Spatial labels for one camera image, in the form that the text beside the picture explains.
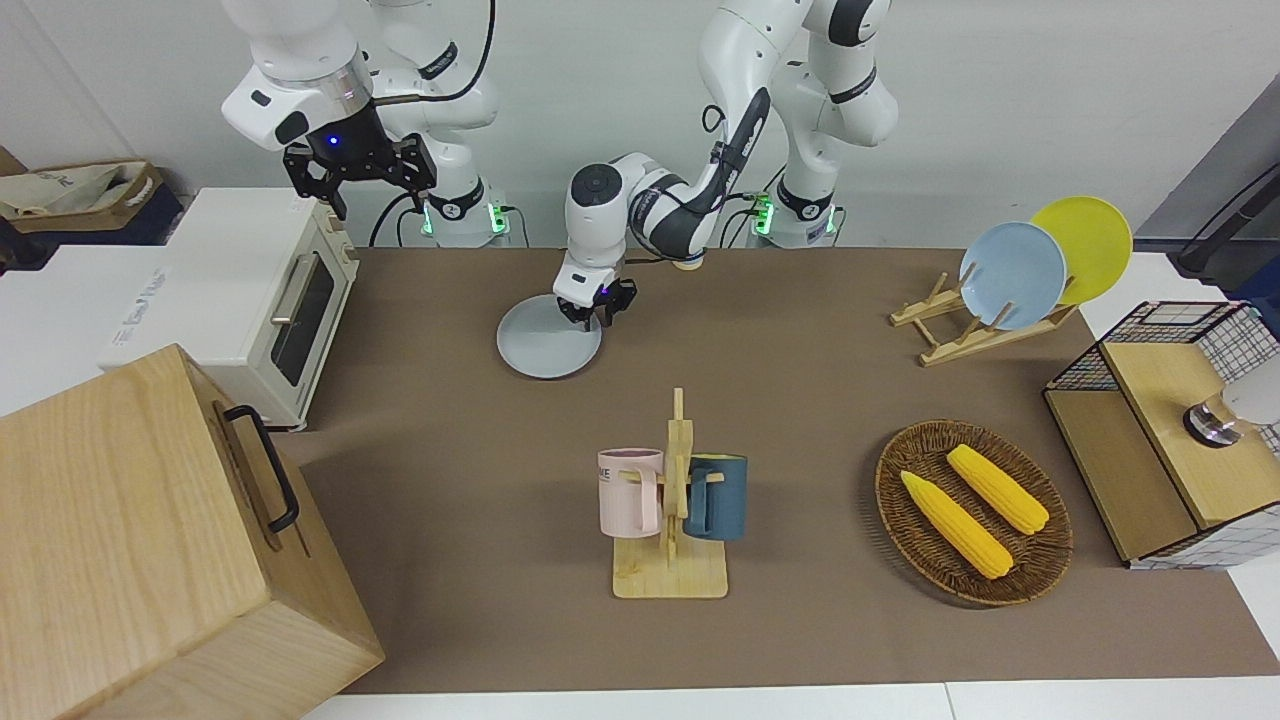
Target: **wooden cabinet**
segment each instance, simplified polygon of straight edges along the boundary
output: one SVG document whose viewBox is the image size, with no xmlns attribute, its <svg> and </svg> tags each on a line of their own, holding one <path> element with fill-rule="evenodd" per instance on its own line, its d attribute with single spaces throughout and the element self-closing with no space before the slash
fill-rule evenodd
<svg viewBox="0 0 1280 720">
<path fill-rule="evenodd" d="M 228 410 L 170 346 L 0 418 L 0 719 L 296 719 L 381 661 L 298 469 Z"/>
<path fill-rule="evenodd" d="M 1051 388 L 1044 397 L 1120 559 L 1222 568 L 1280 550 L 1280 461 L 1266 442 L 1248 433 L 1210 448 L 1183 427 L 1183 413 L 1224 384 L 1204 352 L 1103 342 L 1096 364 L 1114 389 Z"/>
</svg>

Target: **oven handle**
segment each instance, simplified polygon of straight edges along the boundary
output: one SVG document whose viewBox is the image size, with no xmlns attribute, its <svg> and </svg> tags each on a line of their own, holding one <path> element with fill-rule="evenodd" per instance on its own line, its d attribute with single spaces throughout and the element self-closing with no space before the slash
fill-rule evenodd
<svg viewBox="0 0 1280 720">
<path fill-rule="evenodd" d="M 293 272 L 289 273 L 289 284 L 284 287 L 280 302 L 276 304 L 275 310 L 271 313 L 273 325 L 292 325 L 297 320 L 298 310 L 302 307 L 302 299 L 306 296 L 307 287 L 311 284 L 311 278 L 316 274 L 319 264 L 320 255 L 317 252 L 303 255 L 293 264 Z"/>
<path fill-rule="evenodd" d="M 262 416 L 251 405 L 237 405 L 224 411 L 223 418 L 228 423 L 233 423 L 241 418 L 253 420 L 253 429 L 257 430 L 257 437 L 262 441 L 262 448 L 266 450 L 266 459 L 271 462 L 271 470 L 275 473 L 276 482 L 280 483 L 280 495 L 284 496 L 284 514 L 266 524 L 266 529 L 280 534 L 298 520 L 298 496 L 293 493 L 293 486 L 289 484 L 289 475 L 284 471 L 284 465 L 280 464 L 279 454 L 275 452 L 275 443 L 266 434 L 266 424 L 262 423 Z"/>
</svg>

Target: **pink mug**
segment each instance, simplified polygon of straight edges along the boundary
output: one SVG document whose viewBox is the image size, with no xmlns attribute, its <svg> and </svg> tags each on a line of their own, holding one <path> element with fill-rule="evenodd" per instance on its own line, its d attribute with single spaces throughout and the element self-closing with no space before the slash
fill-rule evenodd
<svg viewBox="0 0 1280 720">
<path fill-rule="evenodd" d="M 600 532 L 613 538 L 643 538 L 658 534 L 662 502 L 658 475 L 663 471 L 660 450 L 620 447 L 596 455 L 600 468 Z M 625 477 L 635 473 L 639 482 Z"/>
</svg>

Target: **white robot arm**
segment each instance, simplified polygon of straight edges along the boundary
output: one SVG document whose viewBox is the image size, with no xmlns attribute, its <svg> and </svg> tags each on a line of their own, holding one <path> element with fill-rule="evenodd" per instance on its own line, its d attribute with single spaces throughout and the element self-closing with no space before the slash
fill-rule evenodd
<svg viewBox="0 0 1280 720">
<path fill-rule="evenodd" d="M 285 149 L 285 169 L 300 195 L 332 202 L 344 215 L 342 182 L 383 179 L 431 213 L 440 245 L 492 240 L 490 188 L 456 131 L 492 123 L 497 94 L 460 53 L 431 0 L 370 0 L 383 41 L 410 65 L 374 74 L 337 0 L 221 3 L 250 36 L 253 55 L 223 114 L 257 145 Z M 480 65 L 488 59 L 494 5 L 490 0 Z M 323 177 L 311 176 L 312 161 Z"/>
<path fill-rule="evenodd" d="M 719 140 L 694 183 L 640 152 L 579 170 L 564 201 L 568 252 L 556 278 L 561 311 L 605 322 L 625 310 L 634 284 L 618 281 L 630 229 L 641 243 L 696 268 L 769 114 L 769 77 L 813 0 L 726 0 L 703 32 L 699 69 L 723 114 Z"/>
<path fill-rule="evenodd" d="M 897 101 L 876 69 L 876 33 L 891 0 L 814 0 L 805 18 L 809 60 L 771 83 L 787 128 L 787 164 L 760 211 L 760 234 L 808 247 L 827 234 L 841 143 L 874 147 L 897 124 Z"/>
<path fill-rule="evenodd" d="M 374 76 L 383 124 L 397 140 L 420 132 L 436 167 L 436 184 L 424 208 L 424 233 L 442 247 L 481 247 L 498 232 L 493 225 L 500 214 L 499 202 L 457 131 L 493 123 L 498 94 L 458 50 L 434 3 L 371 0 L 371 6 L 385 45 L 411 65 Z M 488 45 L 481 63 L 486 59 Z M 422 97 L 449 100 L 424 102 Z"/>
</svg>

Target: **dark blue mug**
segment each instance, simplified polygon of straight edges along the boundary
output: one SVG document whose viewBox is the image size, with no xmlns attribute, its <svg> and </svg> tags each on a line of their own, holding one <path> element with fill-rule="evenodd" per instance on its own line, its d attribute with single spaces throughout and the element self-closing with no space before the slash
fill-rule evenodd
<svg viewBox="0 0 1280 720">
<path fill-rule="evenodd" d="M 689 464 L 689 518 L 685 534 L 735 541 L 746 533 L 746 457 L 695 452 Z"/>
</svg>

